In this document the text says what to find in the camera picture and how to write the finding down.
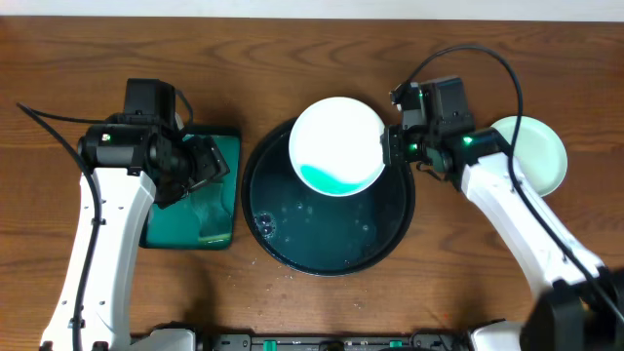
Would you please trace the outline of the white plate green stain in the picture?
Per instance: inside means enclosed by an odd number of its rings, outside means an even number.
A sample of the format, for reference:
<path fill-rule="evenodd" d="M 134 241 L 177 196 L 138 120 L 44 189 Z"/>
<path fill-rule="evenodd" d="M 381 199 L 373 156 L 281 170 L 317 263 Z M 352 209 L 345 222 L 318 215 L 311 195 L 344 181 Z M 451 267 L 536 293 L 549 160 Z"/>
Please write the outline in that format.
<path fill-rule="evenodd" d="M 292 167 L 310 189 L 326 196 L 358 194 L 382 175 L 385 125 L 365 103 L 328 97 L 296 118 L 288 144 Z"/>

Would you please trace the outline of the green yellow sponge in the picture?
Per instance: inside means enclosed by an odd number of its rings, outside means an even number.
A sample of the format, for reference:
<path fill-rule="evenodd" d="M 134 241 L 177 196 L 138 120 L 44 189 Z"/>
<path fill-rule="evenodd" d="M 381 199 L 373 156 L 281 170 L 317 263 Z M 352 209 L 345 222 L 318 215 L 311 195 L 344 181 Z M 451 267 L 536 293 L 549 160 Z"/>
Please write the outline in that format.
<path fill-rule="evenodd" d="M 215 234 L 215 235 L 208 235 L 208 236 L 200 236 L 198 238 L 198 242 L 202 246 L 211 246 L 211 247 L 228 246 L 230 244 L 231 240 L 232 240 L 232 234 L 231 233 L 223 233 L 223 234 Z"/>

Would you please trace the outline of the light green plate front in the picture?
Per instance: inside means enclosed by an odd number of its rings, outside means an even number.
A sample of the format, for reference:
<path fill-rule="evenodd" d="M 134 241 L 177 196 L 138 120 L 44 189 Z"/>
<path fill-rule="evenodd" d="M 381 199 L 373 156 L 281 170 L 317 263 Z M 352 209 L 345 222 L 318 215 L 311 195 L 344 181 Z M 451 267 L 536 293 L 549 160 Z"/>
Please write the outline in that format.
<path fill-rule="evenodd" d="M 563 182 L 567 171 L 567 154 L 560 137 L 543 122 L 523 116 L 514 150 L 514 158 L 532 189 L 545 197 Z"/>

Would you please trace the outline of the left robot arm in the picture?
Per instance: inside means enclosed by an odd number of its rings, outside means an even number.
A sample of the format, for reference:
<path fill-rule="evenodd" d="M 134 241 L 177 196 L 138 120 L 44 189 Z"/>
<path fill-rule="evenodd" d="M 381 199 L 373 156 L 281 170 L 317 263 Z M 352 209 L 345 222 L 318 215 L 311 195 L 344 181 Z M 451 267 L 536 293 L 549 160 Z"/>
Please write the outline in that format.
<path fill-rule="evenodd" d="M 158 79 L 131 78 L 124 108 L 95 122 L 68 149 L 82 176 L 75 241 L 43 350 L 197 350 L 201 338 L 171 323 L 134 341 L 130 297 L 139 239 L 161 209 L 216 183 L 230 169 L 209 136 L 189 136 L 184 98 Z"/>

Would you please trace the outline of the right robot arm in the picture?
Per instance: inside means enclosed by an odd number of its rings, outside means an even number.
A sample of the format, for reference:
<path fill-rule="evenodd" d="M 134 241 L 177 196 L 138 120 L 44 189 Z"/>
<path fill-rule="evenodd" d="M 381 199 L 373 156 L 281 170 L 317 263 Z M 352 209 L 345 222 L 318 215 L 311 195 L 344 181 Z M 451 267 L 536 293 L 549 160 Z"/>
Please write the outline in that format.
<path fill-rule="evenodd" d="M 524 323 L 469 331 L 471 350 L 620 350 L 623 273 L 571 235 L 532 189 L 494 128 L 479 130 L 458 77 L 391 93 L 402 121 L 381 136 L 388 166 L 414 163 L 449 181 L 486 216 L 519 263 L 536 304 Z"/>

